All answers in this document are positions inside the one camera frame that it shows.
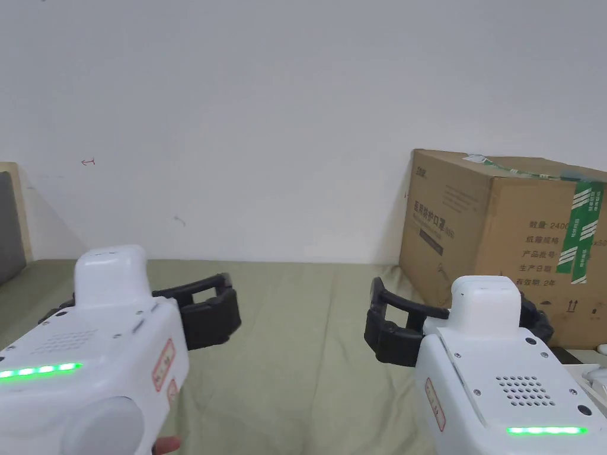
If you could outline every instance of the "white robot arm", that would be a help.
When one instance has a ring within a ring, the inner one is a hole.
[[[389,293],[376,278],[365,329],[378,360],[415,367],[438,454],[607,453],[600,401],[546,346],[552,329],[541,312],[521,326],[529,316],[521,308],[529,308],[514,283],[461,277],[451,292],[451,311],[429,308]],[[385,321],[387,305],[409,312],[406,328]],[[581,376],[602,384],[599,372]]]
[[[152,293],[141,247],[88,252],[75,298],[0,352],[0,454],[150,455],[188,350],[239,326],[226,274]]]

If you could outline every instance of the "finger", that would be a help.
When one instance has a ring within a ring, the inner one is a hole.
[[[165,455],[179,449],[181,441],[177,436],[159,437],[156,440],[154,455]]]

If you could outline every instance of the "green cloth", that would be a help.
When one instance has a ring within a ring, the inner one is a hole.
[[[70,298],[73,266],[37,261],[0,286],[3,346]],[[190,353],[162,432],[182,437],[180,455],[434,453],[413,370],[377,362],[363,340],[373,277],[421,301],[398,267],[148,264],[153,289],[219,272],[232,276],[243,323],[227,344]],[[406,315],[389,309],[387,318],[403,325]]]

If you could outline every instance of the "gray cushion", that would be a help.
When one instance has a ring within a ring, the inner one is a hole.
[[[25,267],[17,204],[8,172],[0,172],[0,284]]]

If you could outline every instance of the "white plastic housing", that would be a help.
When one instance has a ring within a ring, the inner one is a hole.
[[[0,454],[103,455],[111,440],[112,455],[149,455],[189,368],[177,304],[152,298],[138,246],[82,256],[75,290],[74,307],[0,352],[0,375],[82,364],[0,378]]]
[[[462,277],[452,291],[449,319],[429,318],[424,325],[415,369],[438,454],[607,453],[605,416],[549,348],[518,327],[514,284],[505,277]],[[587,432],[508,432],[540,427]]]

